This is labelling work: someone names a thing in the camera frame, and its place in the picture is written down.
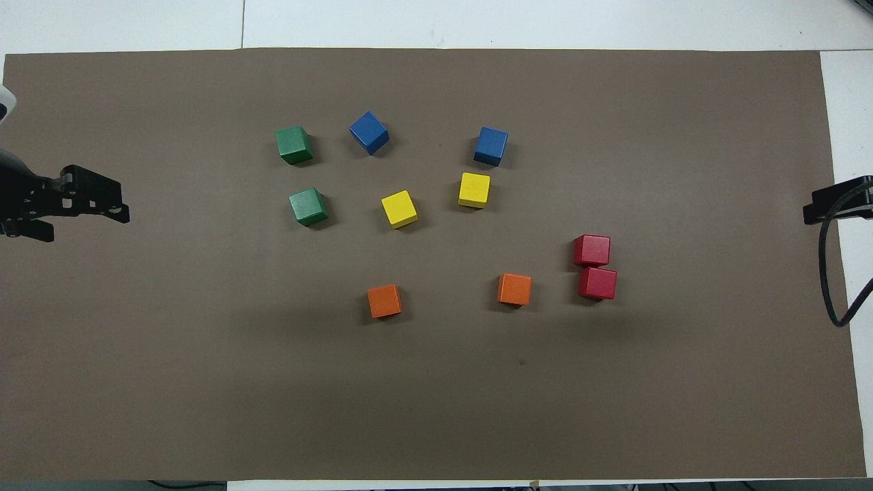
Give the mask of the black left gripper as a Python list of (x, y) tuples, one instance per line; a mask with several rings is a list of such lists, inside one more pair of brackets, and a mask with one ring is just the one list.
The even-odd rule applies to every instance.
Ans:
[[(62, 205), (66, 200), (70, 202), (69, 207)], [(2, 150), (3, 235), (52, 243), (55, 239), (53, 225), (35, 220), (44, 215), (103, 215), (122, 224), (130, 221), (129, 207), (123, 203), (118, 181), (75, 165), (65, 166), (60, 177), (43, 177), (31, 171), (17, 155)]]

